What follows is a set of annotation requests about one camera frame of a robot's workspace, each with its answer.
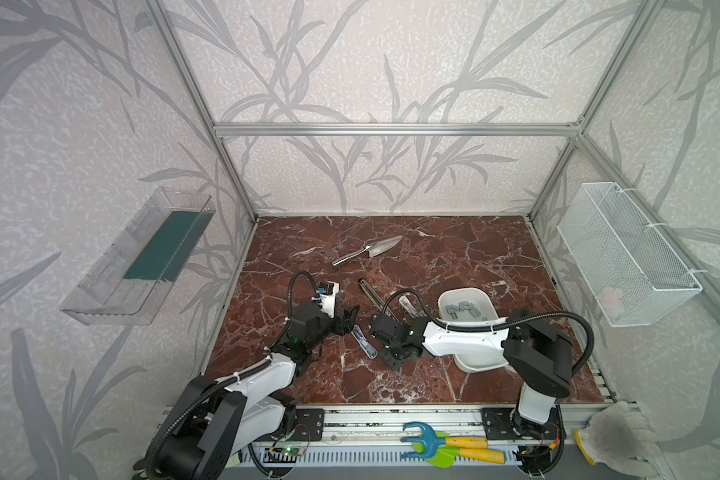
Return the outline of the white mini stapler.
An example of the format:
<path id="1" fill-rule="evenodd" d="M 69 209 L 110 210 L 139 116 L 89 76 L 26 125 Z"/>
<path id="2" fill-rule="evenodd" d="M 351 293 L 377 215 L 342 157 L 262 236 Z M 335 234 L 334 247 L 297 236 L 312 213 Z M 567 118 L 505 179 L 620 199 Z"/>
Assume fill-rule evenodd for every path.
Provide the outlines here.
<path id="1" fill-rule="evenodd" d="M 407 295 L 401 295 L 398 301 L 400 306 L 411 319 L 424 316 L 424 313 L 411 302 Z"/>

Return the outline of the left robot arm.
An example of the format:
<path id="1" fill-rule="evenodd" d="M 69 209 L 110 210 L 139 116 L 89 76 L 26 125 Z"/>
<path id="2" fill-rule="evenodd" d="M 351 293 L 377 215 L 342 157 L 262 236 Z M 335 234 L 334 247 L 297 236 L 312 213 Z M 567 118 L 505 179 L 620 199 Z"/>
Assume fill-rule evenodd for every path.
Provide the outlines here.
<path id="1" fill-rule="evenodd" d="M 293 303 L 293 284 L 305 278 L 314 292 Z M 181 392 L 144 457 L 149 479 L 216 479 L 231 455 L 259 438 L 295 428 L 295 406 L 284 394 L 316 360 L 331 336 L 352 332 L 359 312 L 345 308 L 336 282 L 292 275 L 283 330 L 259 362 L 228 376 L 200 375 Z"/>

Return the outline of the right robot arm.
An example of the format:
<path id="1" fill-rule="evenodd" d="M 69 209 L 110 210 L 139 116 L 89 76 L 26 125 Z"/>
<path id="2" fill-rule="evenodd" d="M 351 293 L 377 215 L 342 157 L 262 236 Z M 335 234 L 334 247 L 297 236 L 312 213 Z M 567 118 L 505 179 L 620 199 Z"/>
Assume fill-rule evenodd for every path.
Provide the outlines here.
<path id="1" fill-rule="evenodd" d="M 398 291 L 370 320 L 370 336 L 383 344 L 387 365 L 397 370 L 407 360 L 429 355 L 450 356 L 472 374 L 509 366 L 522 379 L 513 416 L 518 426 L 546 424 L 594 350 L 590 323 L 574 312 L 519 309 L 500 317 L 487 293 L 464 287 L 440 295 L 437 315 L 423 307 L 422 315 L 404 323 L 388 308 L 406 294 L 420 297 L 412 289 Z"/>

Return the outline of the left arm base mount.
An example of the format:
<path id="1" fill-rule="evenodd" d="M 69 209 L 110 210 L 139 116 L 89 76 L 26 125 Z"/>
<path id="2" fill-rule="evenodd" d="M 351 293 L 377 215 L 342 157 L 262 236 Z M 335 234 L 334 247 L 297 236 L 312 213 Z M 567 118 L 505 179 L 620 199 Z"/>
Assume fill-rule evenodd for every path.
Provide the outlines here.
<path id="1" fill-rule="evenodd" d="M 325 426 L 325 410 L 322 408 L 289 408 L 286 410 L 277 438 L 288 441 L 320 441 Z"/>

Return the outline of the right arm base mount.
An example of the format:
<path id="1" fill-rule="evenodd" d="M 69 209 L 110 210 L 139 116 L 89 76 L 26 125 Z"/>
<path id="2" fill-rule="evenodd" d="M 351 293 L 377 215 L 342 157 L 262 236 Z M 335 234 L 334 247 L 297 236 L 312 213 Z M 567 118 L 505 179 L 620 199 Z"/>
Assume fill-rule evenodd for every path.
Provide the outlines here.
<path id="1" fill-rule="evenodd" d="M 561 433 L 560 409 L 549 411 L 546 423 L 539 424 L 523 419 L 514 407 L 486 407 L 480 410 L 480 418 L 488 440 L 530 441 L 551 443 L 559 440 Z"/>

